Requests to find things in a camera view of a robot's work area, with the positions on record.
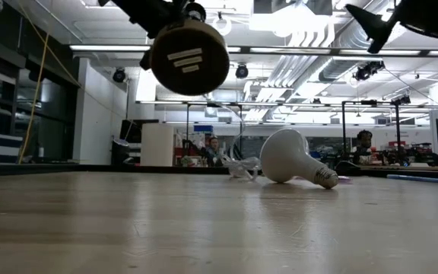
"wooden table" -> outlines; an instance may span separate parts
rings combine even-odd
[[[0,177],[2,273],[438,273],[438,184]]]

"white light bulb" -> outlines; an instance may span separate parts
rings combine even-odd
[[[277,183],[298,176],[331,189],[338,184],[338,175],[309,155],[309,144],[294,129],[280,129],[266,140],[260,154],[263,174]]]

